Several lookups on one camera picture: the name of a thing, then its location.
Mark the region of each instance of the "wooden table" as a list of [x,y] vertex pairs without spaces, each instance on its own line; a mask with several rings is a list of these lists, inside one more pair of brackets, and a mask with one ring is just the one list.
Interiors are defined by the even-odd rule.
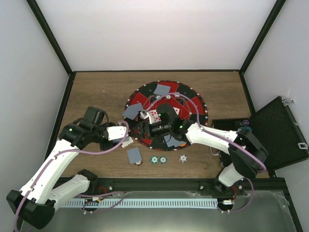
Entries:
[[[249,117],[250,111],[238,72],[79,72],[76,74],[61,128],[82,117],[89,106],[107,111],[111,122],[122,120],[124,106],[131,93],[151,81],[171,80],[195,89],[204,99],[213,119]],[[126,150],[138,147],[143,164],[129,164]],[[210,154],[209,147],[193,144],[178,151],[151,150],[138,142],[106,155],[78,155],[63,176],[88,169],[99,177],[136,178],[214,178],[221,170],[220,160]],[[85,150],[99,151],[98,144]],[[186,154],[188,161],[179,162]],[[151,164],[153,155],[166,156],[166,164]]]

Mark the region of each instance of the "black metal frame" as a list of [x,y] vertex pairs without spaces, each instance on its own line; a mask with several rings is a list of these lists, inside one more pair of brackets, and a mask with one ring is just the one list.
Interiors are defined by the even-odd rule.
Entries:
[[[260,33],[258,34],[249,54],[247,55],[240,70],[135,70],[135,71],[113,71],[113,72],[239,72],[240,80],[243,85],[245,95],[248,101],[249,109],[251,114],[255,113],[254,105],[246,85],[244,74],[249,67],[251,61],[254,58],[257,50],[262,44],[264,38],[266,37],[269,29],[271,28],[273,22],[275,21],[277,15],[279,14],[281,8],[283,7],[286,0],[277,0],[274,7],[272,8],[266,22],[264,23]],[[64,69],[66,70],[69,79],[65,89],[65,93],[60,105],[60,109],[56,118],[55,126],[52,132],[50,143],[46,152],[45,158],[50,154],[52,148],[54,147],[57,136],[60,130],[60,125],[62,118],[69,100],[70,92],[73,86],[74,78],[77,72],[73,72],[67,62],[58,42],[56,41],[48,23],[40,10],[36,0],[27,0],[31,10],[33,11],[35,17],[37,18],[40,26],[42,27],[46,37],[48,38],[51,46],[53,47],[55,53],[57,54],[60,62],[62,63]],[[61,177],[57,182],[57,186],[68,181],[68,178]],[[201,185],[207,185],[213,183],[213,179],[112,179],[112,178],[99,178],[100,184],[104,186],[112,186],[113,190],[121,191],[200,191]],[[253,180],[253,185],[256,190],[282,190],[285,198],[289,201],[289,210],[292,215],[295,227],[298,232],[302,232],[302,227],[300,225],[297,213],[295,211],[289,190],[283,178],[259,178]],[[250,185],[246,182],[242,182],[243,190],[250,190]],[[201,191],[202,195],[212,195],[213,197],[222,197],[222,195],[215,195],[213,190],[204,188]]]

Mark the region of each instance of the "poker chip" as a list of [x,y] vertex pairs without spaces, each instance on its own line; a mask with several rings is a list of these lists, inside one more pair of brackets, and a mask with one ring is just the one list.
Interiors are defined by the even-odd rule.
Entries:
[[137,165],[137,166],[141,166],[142,164],[143,164],[142,160],[135,163],[135,165]]
[[151,163],[158,163],[159,162],[159,157],[158,156],[151,156],[150,162]]
[[181,163],[185,163],[185,162],[187,162],[187,160],[188,160],[188,157],[186,155],[179,156],[179,161]]
[[165,156],[161,156],[160,157],[160,162],[161,163],[166,163],[168,161],[168,159]]

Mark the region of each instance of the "purple hose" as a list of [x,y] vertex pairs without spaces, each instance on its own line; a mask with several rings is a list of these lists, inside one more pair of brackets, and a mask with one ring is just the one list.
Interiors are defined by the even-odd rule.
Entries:
[[255,162],[257,162],[257,163],[263,168],[263,170],[261,170],[262,172],[266,172],[266,171],[267,171],[266,166],[265,166],[258,158],[256,158],[254,155],[252,155],[249,151],[247,151],[246,149],[244,149],[242,146],[240,146],[240,145],[234,143],[233,141],[228,140],[228,139],[226,139],[226,138],[224,138],[224,137],[222,137],[222,136],[220,136],[220,135],[218,135],[218,134],[215,134],[215,133],[212,133],[212,132],[210,132],[210,131],[205,130],[205,129],[201,126],[201,124],[200,124],[200,122],[199,122],[199,113],[198,113],[198,108],[197,108],[197,106],[196,106],[196,105],[194,104],[194,102],[193,102],[190,98],[188,98],[187,96],[185,96],[185,95],[183,95],[183,94],[180,94],[180,93],[177,93],[177,92],[165,94],[165,95],[161,96],[159,99],[155,100],[155,101],[147,108],[147,110],[149,110],[151,107],[153,107],[154,104],[156,104],[156,103],[157,103],[159,100],[161,100],[163,97],[165,97],[165,96],[167,96],[167,95],[175,95],[175,94],[176,94],[176,95],[179,95],[179,96],[181,96],[181,97],[183,97],[183,98],[186,98],[186,99],[187,99],[189,102],[191,102],[191,104],[194,106],[194,108],[195,108],[195,110],[196,110],[196,112],[197,112],[197,124],[198,124],[198,126],[202,129],[202,131],[204,131],[205,133],[210,134],[210,135],[212,135],[212,136],[214,136],[214,137],[216,137],[216,138],[218,138],[218,139],[222,139],[223,141],[226,141],[226,142],[228,142],[229,144],[233,145],[234,147],[238,148],[239,150],[241,150],[242,152],[244,152],[246,155],[248,155],[251,159],[253,159]]
[[251,202],[252,202],[252,200],[253,200],[253,197],[254,197],[254,187],[253,187],[252,181],[251,181],[250,179],[248,179],[248,178],[246,178],[246,179],[249,181],[249,184],[250,184],[250,186],[251,186],[251,190],[252,190],[252,192],[251,192],[251,198],[250,198],[249,202],[248,202],[244,207],[242,207],[242,208],[240,208],[240,209],[237,209],[237,210],[234,210],[234,211],[230,211],[230,213],[237,213],[237,212],[239,212],[239,211],[241,211],[241,210],[247,208],[247,207],[251,204]]
[[[61,154],[63,153],[66,153],[66,152],[79,152],[79,153],[83,153],[83,154],[88,154],[88,155],[103,155],[103,154],[106,154],[108,152],[111,152],[111,151],[114,151],[117,147],[119,147],[123,142],[124,140],[126,139],[128,133],[129,133],[129,125],[126,121],[119,121],[119,123],[123,123],[126,125],[126,133],[124,135],[124,137],[121,139],[121,141],[119,143],[117,143],[116,146],[112,147],[111,149],[108,149],[106,151],[100,151],[100,152],[91,152],[91,151],[82,151],[82,150],[79,150],[79,149],[71,149],[71,150],[65,150],[65,151],[61,151],[59,152],[58,154],[55,155],[55,158],[60,156]],[[46,168],[50,165],[50,163],[53,161],[53,159],[50,159],[46,164],[45,166],[42,168],[42,170],[40,171],[40,173],[37,175],[37,177],[35,178],[35,180],[33,181],[32,185],[30,186],[30,188],[32,189],[36,183],[38,182],[38,180],[40,179],[40,177],[42,176],[42,174],[44,173],[44,171],[46,170]],[[23,197],[23,199],[21,200],[21,202],[19,203],[19,206],[16,210],[16,213],[15,213],[15,217],[14,217],[14,230],[15,232],[20,232],[20,230],[18,229],[17,227],[17,220],[18,220],[18,215],[20,213],[20,209],[21,207],[23,206],[23,204],[25,203],[26,201],[26,198],[29,196],[30,194],[30,190],[25,194],[25,196]]]
[[[107,209],[103,209],[103,210],[96,210],[96,211],[92,211],[93,214],[98,214],[98,213],[103,213],[103,212],[106,212],[110,209],[113,209],[114,207],[116,207],[117,205],[119,205],[124,199],[125,199],[125,193],[124,192],[121,192],[121,191],[116,191],[116,192],[109,192],[109,193],[105,193],[105,194],[101,194],[101,195],[96,195],[96,196],[91,196],[91,195],[83,195],[83,194],[79,194],[78,196],[79,197],[105,197],[105,196],[110,196],[110,195],[113,195],[115,193],[122,193],[124,196],[123,198],[121,198],[116,204],[112,205],[111,207],[107,208]],[[83,205],[83,211],[86,212],[85,210],[85,206],[90,204],[90,203],[93,203],[93,202],[87,202]]]

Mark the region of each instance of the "purple cable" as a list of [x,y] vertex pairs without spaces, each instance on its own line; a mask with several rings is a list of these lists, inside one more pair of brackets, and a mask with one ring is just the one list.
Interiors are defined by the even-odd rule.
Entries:
[[[101,195],[96,195],[96,196],[91,196],[91,195],[83,195],[83,194],[79,194],[79,197],[105,197],[105,196],[110,196],[113,195],[115,193],[122,193],[124,196],[123,198],[121,198],[116,204],[112,205],[111,207],[107,208],[107,209],[103,209],[103,210],[99,210],[99,211],[92,211],[93,214],[98,214],[98,213],[103,213],[106,212],[110,209],[113,209],[114,207],[116,207],[117,205],[119,205],[124,199],[125,199],[125,193],[121,192],[121,191],[116,191],[116,192],[109,192],[109,193],[105,193],[105,194],[101,194]],[[87,202],[83,205],[83,211],[86,212],[85,210],[85,206],[90,204],[90,203],[95,203],[95,202]]]
[[[79,150],[79,149],[71,149],[71,150],[65,150],[65,151],[61,151],[59,152],[58,154],[56,154],[54,157],[57,158],[58,156],[60,156],[61,154],[63,153],[66,153],[66,152],[79,152],[79,153],[83,153],[83,154],[88,154],[88,155],[103,155],[103,154],[106,154],[108,152],[111,152],[111,151],[114,151],[117,147],[119,147],[126,139],[128,133],[129,133],[129,125],[126,121],[119,121],[118,123],[123,123],[126,125],[126,132],[125,132],[125,135],[124,137],[121,139],[121,141],[119,143],[116,144],[116,146],[112,147],[111,149],[108,149],[106,151],[100,151],[100,152],[91,152],[91,151],[82,151],[82,150]],[[40,177],[42,176],[42,174],[44,173],[44,171],[47,169],[47,167],[51,164],[51,162],[53,161],[54,159],[50,159],[46,165],[42,168],[42,170],[40,171],[40,173],[37,175],[37,177],[35,178],[35,180],[33,181],[32,185],[30,186],[30,188],[32,189],[36,183],[38,182],[38,180],[40,179]],[[21,210],[21,207],[23,206],[23,204],[25,203],[26,201],[26,198],[29,196],[31,190],[27,191],[27,193],[25,194],[25,196],[23,197],[23,199],[20,201],[19,203],[19,206],[16,210],[16,213],[15,213],[15,217],[14,217],[14,230],[15,232],[20,232],[20,230],[18,229],[17,227],[17,220],[18,220],[18,215],[20,213],[20,210]]]
[[248,202],[244,207],[242,207],[242,208],[240,208],[240,209],[237,209],[237,210],[234,210],[234,211],[230,211],[230,213],[237,213],[237,212],[239,212],[239,211],[241,211],[241,210],[247,208],[247,207],[251,204],[251,202],[252,202],[252,200],[253,200],[253,197],[254,197],[254,187],[253,187],[252,181],[251,181],[250,179],[248,179],[248,178],[246,178],[246,179],[249,181],[249,184],[250,184],[250,186],[251,186],[251,190],[252,190],[252,192],[251,192],[251,198],[250,198],[249,202]]
[[185,95],[183,95],[183,94],[181,94],[181,93],[177,93],[177,92],[165,94],[165,95],[161,96],[159,99],[155,100],[146,110],[148,111],[151,107],[154,106],[154,104],[156,104],[159,100],[161,100],[163,97],[165,97],[165,96],[167,96],[167,95],[179,95],[179,96],[181,96],[181,97],[183,97],[183,98],[186,98],[189,102],[191,102],[191,104],[194,106],[194,108],[195,108],[195,110],[196,110],[196,112],[197,112],[197,124],[198,124],[198,126],[202,129],[202,131],[204,131],[205,133],[210,134],[210,135],[212,135],[212,136],[214,136],[214,137],[216,137],[216,138],[218,138],[218,139],[222,139],[223,141],[226,141],[226,142],[228,142],[229,144],[233,145],[234,147],[238,148],[239,150],[241,150],[242,152],[244,152],[246,155],[248,155],[251,159],[253,159],[255,162],[257,162],[257,163],[263,168],[263,170],[261,170],[262,172],[266,172],[266,171],[267,171],[266,166],[265,166],[258,158],[256,158],[254,155],[252,155],[249,151],[247,151],[246,149],[244,149],[242,146],[240,146],[240,145],[234,143],[233,141],[228,140],[228,139],[226,139],[226,138],[224,138],[224,137],[222,137],[222,136],[220,136],[220,135],[218,135],[218,134],[215,134],[215,133],[212,133],[212,132],[210,132],[210,131],[205,130],[205,129],[202,127],[202,125],[200,124],[200,122],[199,122],[199,113],[198,113],[198,108],[197,108],[197,106],[196,106],[196,105],[194,104],[194,102],[193,102],[190,98],[188,98],[187,96],[185,96]]

